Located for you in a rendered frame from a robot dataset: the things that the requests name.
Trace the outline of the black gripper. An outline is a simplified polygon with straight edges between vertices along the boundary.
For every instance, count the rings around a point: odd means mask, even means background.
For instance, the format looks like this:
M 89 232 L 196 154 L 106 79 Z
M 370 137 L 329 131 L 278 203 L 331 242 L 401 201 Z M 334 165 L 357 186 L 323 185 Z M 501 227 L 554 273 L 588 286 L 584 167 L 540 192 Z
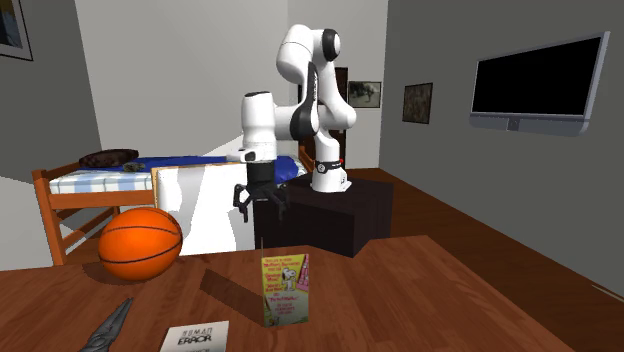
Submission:
M 248 206 L 253 198 L 268 198 L 278 208 L 278 220 L 282 221 L 284 213 L 289 208 L 289 195 L 285 187 L 276 188 L 275 163 L 248 163 L 247 185 L 236 184 L 234 187 L 233 206 L 243 215 L 243 222 L 248 222 Z M 240 196 L 243 191 L 249 196 L 242 201 Z

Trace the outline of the dark robot stand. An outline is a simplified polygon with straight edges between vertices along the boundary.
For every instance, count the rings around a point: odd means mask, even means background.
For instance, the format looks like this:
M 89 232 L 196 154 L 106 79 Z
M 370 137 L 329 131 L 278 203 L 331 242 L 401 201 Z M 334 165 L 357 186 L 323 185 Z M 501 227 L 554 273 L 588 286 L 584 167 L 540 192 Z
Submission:
M 353 258 L 369 240 L 390 236 L 391 183 L 352 179 L 344 192 L 322 193 L 311 188 L 306 174 L 289 180 L 286 188 L 290 207 L 282 217 L 272 201 L 253 204 L 258 248 L 309 245 Z

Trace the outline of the yellow upright book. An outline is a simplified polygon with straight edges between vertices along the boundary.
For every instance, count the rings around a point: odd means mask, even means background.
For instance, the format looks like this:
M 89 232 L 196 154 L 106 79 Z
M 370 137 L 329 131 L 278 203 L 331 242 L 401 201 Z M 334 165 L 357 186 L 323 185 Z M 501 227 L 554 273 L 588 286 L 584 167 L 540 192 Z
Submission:
M 310 256 L 266 256 L 261 241 L 264 326 L 276 327 L 309 320 Z

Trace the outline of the orange basketball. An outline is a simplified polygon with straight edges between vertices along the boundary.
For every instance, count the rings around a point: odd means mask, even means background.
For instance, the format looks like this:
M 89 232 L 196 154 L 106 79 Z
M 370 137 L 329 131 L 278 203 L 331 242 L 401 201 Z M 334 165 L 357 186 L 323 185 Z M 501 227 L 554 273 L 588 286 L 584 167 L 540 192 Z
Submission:
M 150 207 L 127 210 L 107 224 L 98 243 L 103 267 L 126 281 L 145 281 L 166 271 L 179 256 L 182 230 L 169 213 Z

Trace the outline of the white flat book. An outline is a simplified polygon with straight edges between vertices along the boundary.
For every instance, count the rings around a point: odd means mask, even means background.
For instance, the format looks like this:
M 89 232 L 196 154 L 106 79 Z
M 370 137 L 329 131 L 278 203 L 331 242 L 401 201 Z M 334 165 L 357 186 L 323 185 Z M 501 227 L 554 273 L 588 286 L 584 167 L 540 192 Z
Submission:
M 159 352 L 226 352 L 229 322 L 170 327 Z

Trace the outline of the wooden bed with blue blanket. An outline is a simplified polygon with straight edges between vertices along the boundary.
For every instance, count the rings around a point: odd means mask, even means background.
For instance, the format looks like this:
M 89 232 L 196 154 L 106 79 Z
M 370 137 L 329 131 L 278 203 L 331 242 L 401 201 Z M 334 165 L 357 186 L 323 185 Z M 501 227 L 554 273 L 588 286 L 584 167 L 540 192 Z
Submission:
M 73 163 L 32 172 L 36 197 L 55 265 L 94 227 L 125 207 L 149 205 L 177 220 L 182 255 L 255 248 L 253 209 L 244 220 L 232 205 L 234 186 L 247 182 L 246 166 L 224 156 L 139 158 L 145 168 L 126 172 Z

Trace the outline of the grey metal pliers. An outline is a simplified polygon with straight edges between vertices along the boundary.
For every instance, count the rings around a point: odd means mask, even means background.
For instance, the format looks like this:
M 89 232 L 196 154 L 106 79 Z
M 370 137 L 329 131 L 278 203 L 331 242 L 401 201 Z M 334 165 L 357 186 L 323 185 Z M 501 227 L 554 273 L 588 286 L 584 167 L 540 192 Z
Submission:
M 132 302 L 132 298 L 127 298 L 120 304 L 90 335 L 78 352 L 109 352 L 110 346 L 120 334 Z

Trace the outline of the framed picture with blue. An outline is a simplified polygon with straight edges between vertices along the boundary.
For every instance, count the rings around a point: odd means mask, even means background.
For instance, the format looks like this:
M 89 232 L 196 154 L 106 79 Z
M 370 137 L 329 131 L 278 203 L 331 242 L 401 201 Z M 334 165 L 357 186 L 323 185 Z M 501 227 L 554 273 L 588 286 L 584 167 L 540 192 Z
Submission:
M 21 0 L 0 0 L 0 56 L 33 60 Z

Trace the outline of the grey framed wall picture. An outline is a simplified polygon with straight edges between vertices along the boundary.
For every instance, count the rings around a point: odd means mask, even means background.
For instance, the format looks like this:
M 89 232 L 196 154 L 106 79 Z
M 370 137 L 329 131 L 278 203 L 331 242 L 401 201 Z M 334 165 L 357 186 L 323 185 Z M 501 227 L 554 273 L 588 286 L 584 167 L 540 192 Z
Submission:
M 353 108 L 379 108 L 381 91 L 381 82 L 349 81 L 348 104 Z

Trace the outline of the dark framed wall picture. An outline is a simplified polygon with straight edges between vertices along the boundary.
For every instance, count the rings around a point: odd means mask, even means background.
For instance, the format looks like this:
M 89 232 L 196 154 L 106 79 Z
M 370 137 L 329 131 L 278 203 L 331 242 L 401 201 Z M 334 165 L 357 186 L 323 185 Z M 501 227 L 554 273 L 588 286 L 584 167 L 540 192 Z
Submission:
M 428 124 L 430 121 L 433 83 L 408 85 L 404 89 L 402 121 Z

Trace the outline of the wall-mounted grey television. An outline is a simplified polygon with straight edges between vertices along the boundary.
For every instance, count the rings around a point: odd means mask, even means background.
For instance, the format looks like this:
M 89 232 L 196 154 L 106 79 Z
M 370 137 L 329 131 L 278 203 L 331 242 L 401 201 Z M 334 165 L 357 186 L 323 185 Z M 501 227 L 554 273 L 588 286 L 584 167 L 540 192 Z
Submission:
M 478 60 L 470 125 L 582 135 L 589 127 L 609 38 L 603 31 Z

